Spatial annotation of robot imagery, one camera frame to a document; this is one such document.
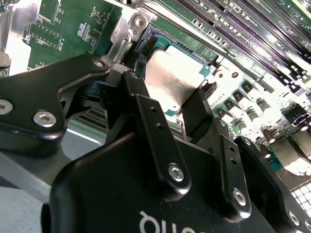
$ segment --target mounting screw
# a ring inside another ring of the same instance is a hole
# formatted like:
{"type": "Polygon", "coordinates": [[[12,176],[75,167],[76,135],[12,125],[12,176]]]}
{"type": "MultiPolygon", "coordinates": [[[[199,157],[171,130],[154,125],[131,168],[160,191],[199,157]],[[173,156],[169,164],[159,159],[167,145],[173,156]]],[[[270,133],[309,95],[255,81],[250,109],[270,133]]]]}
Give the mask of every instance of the mounting screw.
{"type": "Polygon", "coordinates": [[[234,188],[232,190],[232,194],[235,200],[241,205],[241,206],[246,206],[246,199],[245,196],[238,190],[237,188],[234,188]]]}
{"type": "Polygon", "coordinates": [[[138,30],[144,30],[147,27],[147,19],[142,15],[137,15],[134,18],[134,26],[138,30]]]}
{"type": "Polygon", "coordinates": [[[93,61],[94,65],[98,66],[98,67],[103,67],[103,63],[99,62],[99,61],[93,61]]]}
{"type": "Polygon", "coordinates": [[[308,228],[308,230],[311,232],[311,224],[305,220],[305,225],[308,228]]]}
{"type": "Polygon", "coordinates": [[[169,174],[177,182],[182,182],[184,179],[184,172],[176,165],[169,166],[169,174]]]}
{"type": "Polygon", "coordinates": [[[292,211],[289,211],[289,212],[288,212],[288,215],[290,216],[291,221],[292,221],[296,226],[299,226],[299,225],[300,225],[299,219],[296,217],[296,215],[293,214],[292,211]]]}
{"type": "Polygon", "coordinates": [[[219,123],[220,123],[222,126],[226,126],[226,124],[225,124],[222,120],[219,120],[219,123]]]}
{"type": "Polygon", "coordinates": [[[56,117],[49,112],[37,112],[34,115],[34,122],[41,127],[49,128],[56,124],[56,117]]]}
{"type": "Polygon", "coordinates": [[[251,142],[247,138],[244,138],[244,142],[249,146],[251,145],[251,142]]]}
{"type": "Polygon", "coordinates": [[[10,101],[0,99],[0,115],[8,114],[13,110],[13,104],[10,101]]]}

